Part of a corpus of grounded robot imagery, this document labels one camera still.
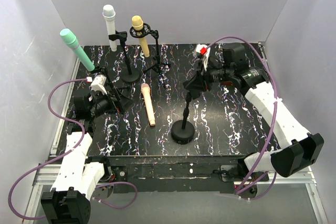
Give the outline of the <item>white microphone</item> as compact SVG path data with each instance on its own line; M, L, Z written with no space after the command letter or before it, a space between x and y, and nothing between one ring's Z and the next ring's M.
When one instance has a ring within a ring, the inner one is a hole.
M108 39L110 35L116 34L116 29L115 29L115 10L112 5L104 5L103 10L102 10L102 15L106 21L106 27L107 27L107 33L108 33ZM115 40L110 40L109 39L109 44L111 51L116 51L117 50L117 42Z

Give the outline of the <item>black round base holder stand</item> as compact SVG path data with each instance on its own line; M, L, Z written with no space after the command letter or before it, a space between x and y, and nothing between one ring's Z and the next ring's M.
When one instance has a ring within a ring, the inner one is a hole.
M123 50L124 63L126 65L126 69L122 70L120 73L120 78L123 82L132 84L140 80L140 71L134 67L131 67L130 65L130 59L125 49L126 47L125 43L127 41L127 36L128 34L126 31L122 31L122 32L116 31L115 34L109 35L109 40L110 41L119 40L120 45Z

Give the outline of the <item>large yellow microphone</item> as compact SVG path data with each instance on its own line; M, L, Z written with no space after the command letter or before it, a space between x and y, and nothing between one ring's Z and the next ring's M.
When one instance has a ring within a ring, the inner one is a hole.
M132 21L132 27L135 30L135 34L137 36L140 36L139 43L140 43L144 56L147 58L150 56L150 51L148 48L147 40L144 35L144 22L139 15L133 16L131 21Z

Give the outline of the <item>black round base clip stand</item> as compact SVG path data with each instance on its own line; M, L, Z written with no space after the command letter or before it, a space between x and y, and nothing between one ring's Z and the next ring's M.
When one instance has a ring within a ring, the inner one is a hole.
M171 128L172 139L177 144L185 145L189 143L193 139L195 134L195 128L193 124L187 120L190 112L189 104L191 100L191 93L188 92L185 98L186 106L183 111L183 119L174 122Z

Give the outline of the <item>pink microphone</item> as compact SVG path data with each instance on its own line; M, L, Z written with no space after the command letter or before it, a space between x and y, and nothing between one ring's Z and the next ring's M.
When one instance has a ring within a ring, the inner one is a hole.
M141 93L145 102L146 112L150 126L155 126L155 116L151 100L151 89L147 83L141 84Z

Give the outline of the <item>green microphone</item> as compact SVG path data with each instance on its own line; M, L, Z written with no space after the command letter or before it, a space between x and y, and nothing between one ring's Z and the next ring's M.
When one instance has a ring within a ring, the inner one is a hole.
M75 53L84 67L90 72L93 71L95 66L80 46L76 35L68 28L62 29L59 34L63 42Z

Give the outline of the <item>black tripod clip stand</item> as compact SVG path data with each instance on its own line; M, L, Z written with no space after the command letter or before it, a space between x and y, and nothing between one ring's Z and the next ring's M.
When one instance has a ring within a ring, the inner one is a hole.
M105 88L107 93L113 92L114 94L117 94L117 90L120 90L121 92L125 89L129 90L130 87L122 87L122 88L117 88L114 86L113 82L111 81L111 78L108 75L108 70L106 67L99 67L95 66L95 69L90 72L91 74L94 74L95 76L99 74L103 74L107 77L106 83L105 83Z

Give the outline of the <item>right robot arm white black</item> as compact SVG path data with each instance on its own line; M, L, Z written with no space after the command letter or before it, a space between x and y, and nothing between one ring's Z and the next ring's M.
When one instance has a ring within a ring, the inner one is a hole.
M215 82L235 87L258 110L280 146L279 150L257 152L240 159L240 173L246 176L248 172L276 172L289 177L314 164L324 145L323 137L319 133L311 134L295 119L275 95L266 72L249 65L245 47L240 43L225 46L222 65L211 61L209 52L206 45L196 45L193 55L200 63L195 76L184 82L184 88L195 99Z

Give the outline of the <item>black tripod shock mount stand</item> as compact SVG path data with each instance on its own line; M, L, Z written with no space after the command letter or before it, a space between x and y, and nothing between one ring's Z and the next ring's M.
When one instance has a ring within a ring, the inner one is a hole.
M135 34L135 30L134 30L133 27L130 28L129 32L130 32L130 35L133 38L137 38L137 39L140 38L140 36L137 36ZM144 23L144 35L145 35L145 38L146 38L147 35L151 35L155 39L155 50L156 50L156 52L155 52L154 59L156 60L156 63L153 64L151 67L143 70L143 73L146 74L150 70L155 71L158 74L159 78L162 80L162 84L163 84L164 88L166 88L166 83L164 81L163 70L165 69L165 67L170 68L171 64L161 62L161 56L160 56L160 53L159 53L159 43L158 43L159 32L158 32L158 30L151 29L150 25L148 25L147 23Z

